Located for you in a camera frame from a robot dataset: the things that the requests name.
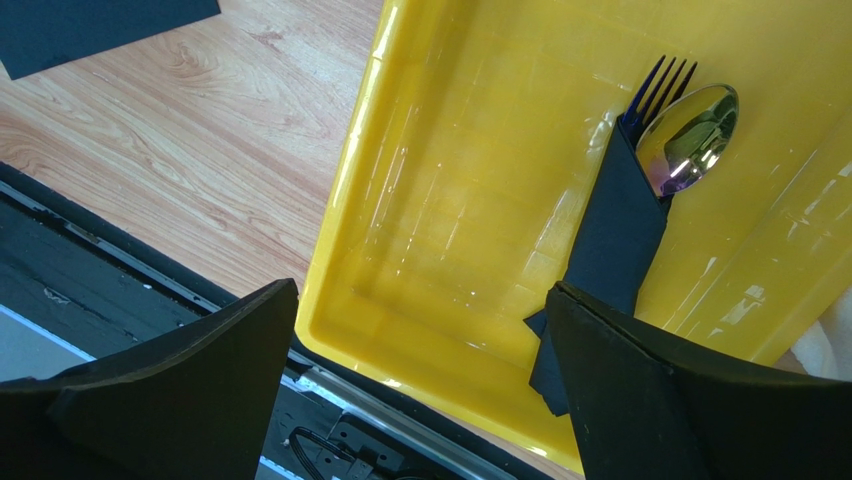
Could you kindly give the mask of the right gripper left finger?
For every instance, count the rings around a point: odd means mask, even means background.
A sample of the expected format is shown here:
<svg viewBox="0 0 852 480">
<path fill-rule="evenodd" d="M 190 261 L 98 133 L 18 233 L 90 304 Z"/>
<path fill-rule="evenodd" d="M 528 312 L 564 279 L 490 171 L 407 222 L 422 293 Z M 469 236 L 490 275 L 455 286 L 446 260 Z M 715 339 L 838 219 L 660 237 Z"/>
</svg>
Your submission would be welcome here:
<svg viewBox="0 0 852 480">
<path fill-rule="evenodd" d="M 290 279 L 43 380 L 1 386 L 5 479 L 251 479 L 298 309 Z"/>
</svg>

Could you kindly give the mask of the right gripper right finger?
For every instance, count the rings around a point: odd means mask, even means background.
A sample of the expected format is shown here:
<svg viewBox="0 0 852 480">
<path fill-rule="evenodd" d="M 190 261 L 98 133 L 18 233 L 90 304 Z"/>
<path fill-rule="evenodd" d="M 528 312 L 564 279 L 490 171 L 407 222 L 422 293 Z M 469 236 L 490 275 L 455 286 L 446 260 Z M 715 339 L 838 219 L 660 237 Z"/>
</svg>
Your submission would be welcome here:
<svg viewBox="0 0 852 480">
<path fill-rule="evenodd" d="M 847 479 L 851 386 L 740 360 L 564 282 L 546 300 L 589 479 Z"/>
</svg>

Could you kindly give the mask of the black paper napkin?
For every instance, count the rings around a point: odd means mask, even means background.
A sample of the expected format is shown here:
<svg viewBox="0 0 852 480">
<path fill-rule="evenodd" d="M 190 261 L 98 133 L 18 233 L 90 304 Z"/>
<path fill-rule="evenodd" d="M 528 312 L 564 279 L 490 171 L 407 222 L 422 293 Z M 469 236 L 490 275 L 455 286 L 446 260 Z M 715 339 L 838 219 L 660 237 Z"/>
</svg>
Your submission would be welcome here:
<svg viewBox="0 0 852 480">
<path fill-rule="evenodd" d="M 2 0 L 1 63 L 16 80 L 220 13 L 216 0 Z"/>
</svg>

